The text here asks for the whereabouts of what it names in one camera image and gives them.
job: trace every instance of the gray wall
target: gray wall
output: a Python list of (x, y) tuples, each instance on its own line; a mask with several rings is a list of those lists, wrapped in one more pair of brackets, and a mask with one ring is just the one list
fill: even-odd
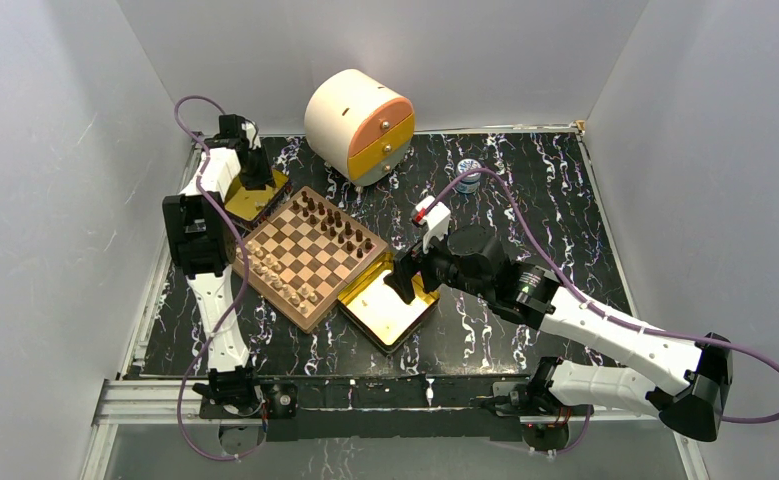
[(173, 100), (210, 95), (263, 132), (299, 133), (345, 68), (408, 96), (418, 129), (585, 119), (647, 0), (118, 2)]
[(188, 142), (113, 0), (0, 2), (0, 478), (79, 475)]
[[(652, 1), (587, 128), (642, 317), (779, 360), (777, 2)], [(728, 413), (777, 410), (779, 376), (735, 365)], [(713, 479), (779, 479), (779, 423), (702, 451)]]

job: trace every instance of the yellow tray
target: yellow tray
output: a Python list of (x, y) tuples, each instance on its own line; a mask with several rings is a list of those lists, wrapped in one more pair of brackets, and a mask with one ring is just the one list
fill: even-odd
[(439, 300), (438, 292), (424, 293), (420, 275), (413, 278), (416, 298), (407, 305), (383, 283), (392, 272), (391, 252), (374, 261), (337, 297), (342, 312), (360, 327), (377, 346), (392, 353), (418, 328), (434, 310)]

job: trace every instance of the small round container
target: small round container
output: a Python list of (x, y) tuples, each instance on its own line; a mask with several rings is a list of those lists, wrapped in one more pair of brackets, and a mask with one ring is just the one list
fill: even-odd
[[(477, 160), (473, 160), (471, 158), (465, 158), (463, 160), (460, 160), (460, 163), (457, 164), (457, 173), (463, 174), (469, 170), (474, 170), (475, 168), (481, 168), (480, 162)], [(480, 186), (480, 174), (475, 173), (474, 175), (469, 175), (462, 180), (460, 180), (460, 183), (457, 184), (457, 186), (454, 187), (454, 190), (456, 190), (459, 193), (474, 193), (477, 191), (477, 187)]]

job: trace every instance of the chessboard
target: chessboard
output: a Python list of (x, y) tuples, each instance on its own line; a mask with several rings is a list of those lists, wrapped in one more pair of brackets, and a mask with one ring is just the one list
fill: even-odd
[[(308, 187), (247, 237), (248, 283), (301, 330), (312, 332), (336, 297), (386, 251), (386, 242)], [(243, 275), (236, 249), (233, 263)]]

